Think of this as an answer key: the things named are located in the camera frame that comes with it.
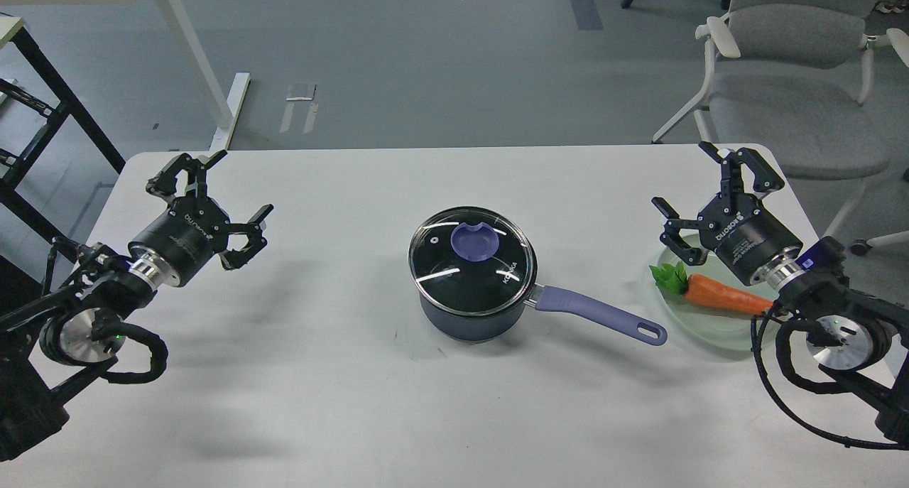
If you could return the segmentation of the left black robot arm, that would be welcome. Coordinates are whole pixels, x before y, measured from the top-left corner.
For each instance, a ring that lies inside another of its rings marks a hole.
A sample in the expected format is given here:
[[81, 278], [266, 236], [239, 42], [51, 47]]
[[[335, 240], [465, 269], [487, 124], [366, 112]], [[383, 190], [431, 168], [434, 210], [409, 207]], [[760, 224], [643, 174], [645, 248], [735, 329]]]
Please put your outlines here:
[[227, 154], [175, 156], [149, 178], [146, 191], [165, 201], [165, 212], [137, 234], [122, 255], [104, 243], [55, 237], [59, 251], [77, 258], [56, 288], [2, 316], [2, 460], [11, 461], [59, 432], [65, 404], [96, 380], [148, 384], [168, 367], [168, 346], [128, 322], [162, 286], [183, 287], [211, 259], [237, 270], [266, 247], [264, 220], [273, 205], [247, 222], [231, 222], [209, 196], [207, 175]]

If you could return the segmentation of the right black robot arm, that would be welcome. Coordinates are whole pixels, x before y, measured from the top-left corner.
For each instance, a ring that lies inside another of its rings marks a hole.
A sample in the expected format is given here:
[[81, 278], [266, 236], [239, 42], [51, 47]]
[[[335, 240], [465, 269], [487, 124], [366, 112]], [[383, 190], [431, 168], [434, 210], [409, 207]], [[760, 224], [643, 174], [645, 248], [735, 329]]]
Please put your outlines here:
[[[843, 270], [843, 245], [824, 237], [809, 249], [763, 205], [763, 197], [785, 187], [783, 178], [752, 148], [721, 153], [699, 148], [720, 167], [719, 189], [694, 219], [682, 219], [662, 197], [653, 205], [665, 216], [663, 245], [688, 266], [717, 256], [742, 284], [769, 285], [777, 298], [754, 313], [752, 353], [770, 398], [790, 419], [821, 438], [847, 448], [907, 449], [907, 365], [891, 386], [863, 374], [886, 356], [894, 340], [907, 345], [905, 307], [854, 290]], [[806, 423], [783, 403], [768, 378], [763, 336], [777, 322], [775, 357], [790, 384], [817, 395], [853, 394], [877, 412], [884, 441], [858, 440]]]

